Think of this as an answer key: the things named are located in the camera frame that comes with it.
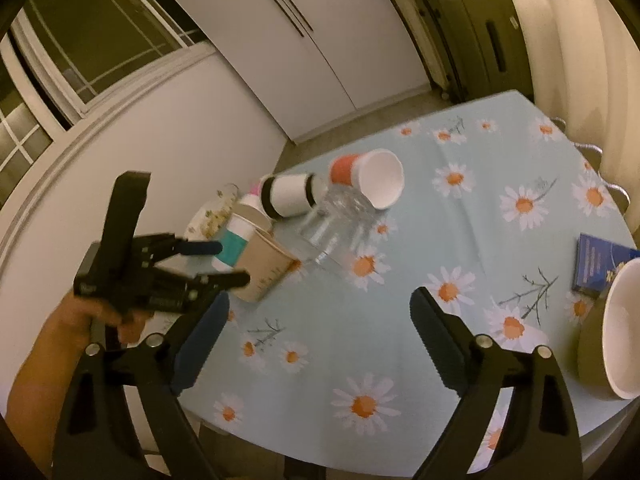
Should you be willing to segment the person's left forearm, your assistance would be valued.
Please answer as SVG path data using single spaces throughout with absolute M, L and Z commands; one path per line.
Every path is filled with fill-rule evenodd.
M 9 430 L 47 478 L 66 392 L 89 339 L 88 330 L 43 327 L 9 394 Z

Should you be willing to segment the person's left hand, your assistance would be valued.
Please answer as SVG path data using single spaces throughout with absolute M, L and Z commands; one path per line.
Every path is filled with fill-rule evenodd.
M 103 299 L 76 296 L 72 290 L 66 292 L 46 322 L 53 333 L 85 348 L 91 338 L 91 327 L 96 323 L 114 328 L 120 344 L 136 344 L 153 313 L 131 309 L 121 314 Z

